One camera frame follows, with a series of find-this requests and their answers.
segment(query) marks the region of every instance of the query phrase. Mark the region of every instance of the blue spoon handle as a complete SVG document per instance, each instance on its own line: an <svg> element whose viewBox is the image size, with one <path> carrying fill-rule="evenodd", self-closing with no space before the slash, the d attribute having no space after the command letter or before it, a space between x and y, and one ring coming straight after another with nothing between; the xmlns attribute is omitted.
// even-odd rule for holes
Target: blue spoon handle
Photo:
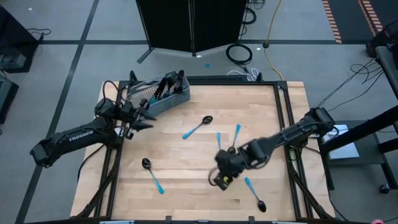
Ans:
<svg viewBox="0 0 398 224"><path fill-rule="evenodd" d="M194 129L192 129L191 131L189 131L187 134L184 134L182 136L182 139L186 140L196 129L198 129L201 126L201 124L199 124L197 127L195 127Z"/></svg>
<svg viewBox="0 0 398 224"><path fill-rule="evenodd" d="M237 124L236 125L236 130L235 130L234 143L232 144L233 146L235 146L235 141L236 141L236 138L238 137L238 134L239 134L240 130L241 130L241 125Z"/></svg>
<svg viewBox="0 0 398 224"><path fill-rule="evenodd" d="M164 190L163 190L162 186L160 186L160 184L158 183L158 181L157 181L155 175L152 173L152 171L149 171L149 172L150 172L150 174L152 175L152 177L154 178L155 185L156 185L157 190L159 191L159 193L160 193L160 194L164 194Z"/></svg>
<svg viewBox="0 0 398 224"><path fill-rule="evenodd" d="M221 133L217 133L218 149L221 150Z"/></svg>
<svg viewBox="0 0 398 224"><path fill-rule="evenodd" d="M259 197L257 197L257 194L256 194L256 192L254 191L253 186L251 185L251 181L250 181L249 177L245 177L245 178L244 178L244 181L245 181L246 184L249 186L249 188L250 188L251 192L254 194L254 196L256 196L257 200L259 200Z"/></svg>

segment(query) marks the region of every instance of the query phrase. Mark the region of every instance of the black partition panel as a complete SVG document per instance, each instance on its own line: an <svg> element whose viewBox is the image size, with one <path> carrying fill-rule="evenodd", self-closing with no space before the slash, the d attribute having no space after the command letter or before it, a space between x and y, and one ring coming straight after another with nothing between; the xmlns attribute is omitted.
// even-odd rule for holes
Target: black partition panel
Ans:
<svg viewBox="0 0 398 224"><path fill-rule="evenodd" d="M136 0L150 47L196 52L238 41L248 0Z"/></svg>
<svg viewBox="0 0 398 224"><path fill-rule="evenodd" d="M151 47L191 52L188 0L136 0Z"/></svg>
<svg viewBox="0 0 398 224"><path fill-rule="evenodd" d="M195 50L237 42L245 7L246 0L195 0Z"/></svg>

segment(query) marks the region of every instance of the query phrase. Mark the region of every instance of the wooden table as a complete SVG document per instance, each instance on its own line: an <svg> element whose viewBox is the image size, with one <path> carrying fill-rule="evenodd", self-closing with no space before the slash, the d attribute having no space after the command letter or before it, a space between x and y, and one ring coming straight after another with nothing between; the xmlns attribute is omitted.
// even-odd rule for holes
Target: wooden table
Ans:
<svg viewBox="0 0 398 224"><path fill-rule="evenodd" d="M302 82L288 82L288 86L294 119L298 121L308 111L304 86ZM245 170L224 192L207 181L209 170L216 165L217 132L221 133L221 147L227 149L236 124L242 125L237 146L280 131L273 87L192 85L190 92L190 101L158 115L157 121L149 121L154 128L124 141L112 219L164 220L171 215L173 220L244 221L248 216L256 220L295 220L283 147L274 151L263 169ZM112 85L106 86L106 96L115 99ZM182 135L206 115L212 115L213 122L183 140ZM98 146L87 147L86 156ZM318 149L316 140L309 140L309 146ZM104 154L105 150L100 151L84 166L71 215L82 211L98 189ZM144 157L151 160L153 173L165 190L163 195L142 168ZM320 156L303 150L302 159L309 190L334 216ZM259 198L265 201L266 213L258 210L245 177L252 180ZM302 194L297 189L305 216ZM106 192L101 214L105 213L107 197Z"/></svg>

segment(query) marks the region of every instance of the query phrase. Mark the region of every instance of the gray floor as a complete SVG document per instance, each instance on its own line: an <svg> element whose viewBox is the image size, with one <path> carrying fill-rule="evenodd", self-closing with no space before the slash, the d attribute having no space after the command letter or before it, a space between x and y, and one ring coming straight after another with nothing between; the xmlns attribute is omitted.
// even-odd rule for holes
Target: gray floor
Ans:
<svg viewBox="0 0 398 224"><path fill-rule="evenodd" d="M5 0L4 7L26 28L50 28L47 40L78 40L93 0L44 1ZM276 0L267 0L257 11L257 22L248 26L243 39L263 39ZM285 0L275 19L271 39L333 40L321 1ZM88 33L90 40L143 40L142 24L132 0L100 0ZM253 51L249 68L264 74L265 80L279 77L266 62L260 45ZM126 80L130 70L145 80L170 70L184 69L187 75L224 75L239 70L225 55L225 48L200 52L201 58L169 50L155 49L142 64L136 60L146 45L86 45L76 68L57 131L90 122L93 107L104 80ZM13 223L34 169L29 155L32 146L47 134L77 45L42 45L29 73L10 74L20 85L0 136L0 221ZM362 45L272 45L267 51L274 65L288 81L305 83L310 106L316 106L336 86L348 78L353 63L365 64ZM235 57L246 52L233 50ZM326 103L331 108L362 93L370 83L361 84L358 75ZM382 76L363 97L341 106L331 115L336 120L369 119L395 106L397 100ZM395 134L379 133L382 141ZM68 218L76 190L76 173L84 150L63 156L45 169L27 214L27 222ZM387 158L398 176L398 152ZM398 193L381 195L378 187L386 180L379 166L332 169L336 190L331 192L338 209L350 220L368 222L398 215Z"/></svg>

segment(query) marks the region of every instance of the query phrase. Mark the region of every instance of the blue spoon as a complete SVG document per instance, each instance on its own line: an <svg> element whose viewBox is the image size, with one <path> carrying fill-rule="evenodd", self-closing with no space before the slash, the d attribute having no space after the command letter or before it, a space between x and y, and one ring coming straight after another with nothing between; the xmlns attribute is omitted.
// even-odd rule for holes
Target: blue spoon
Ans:
<svg viewBox="0 0 398 224"><path fill-rule="evenodd" d="M182 136L182 139L187 139L194 131L196 131L196 129L198 129L201 125L203 125L203 124L210 124L211 122L213 121L213 117L212 116L205 116L203 119L202 119L202 121L201 121L201 123L197 126L197 127L195 127L194 129L192 129L191 131L189 131L187 134L184 134L183 136Z"/></svg>
<svg viewBox="0 0 398 224"><path fill-rule="evenodd" d="M235 141L236 141L236 138L238 137L238 134L239 134L240 130L241 130L241 125L237 124L236 125L236 130L235 130L234 143L232 143L232 146L229 147L229 149L228 149L228 152L231 153L231 154L236 154Z"/></svg>
<svg viewBox="0 0 398 224"><path fill-rule="evenodd" d="M218 150L221 150L221 133L217 133Z"/></svg>
<svg viewBox="0 0 398 224"><path fill-rule="evenodd" d="M155 175L152 173L152 171L150 171L150 160L147 159L147 158L143 158L143 159L142 159L142 166L143 166L143 168L149 170L150 174L151 174L152 177L154 178L155 185L156 185L157 190L159 191L159 193L160 193L160 194L164 194L164 190L163 190L162 186L160 186L160 184L158 183L158 181L157 181Z"/></svg>
<svg viewBox="0 0 398 224"><path fill-rule="evenodd" d="M254 191L253 186L251 185L251 181L250 181L249 177L245 177L244 181L250 187L250 190L254 194L254 196L256 196L257 206L259 207L259 210L262 212L266 212L266 210L267 210L266 204L262 200L260 200L259 197L257 196L256 192Z"/></svg>

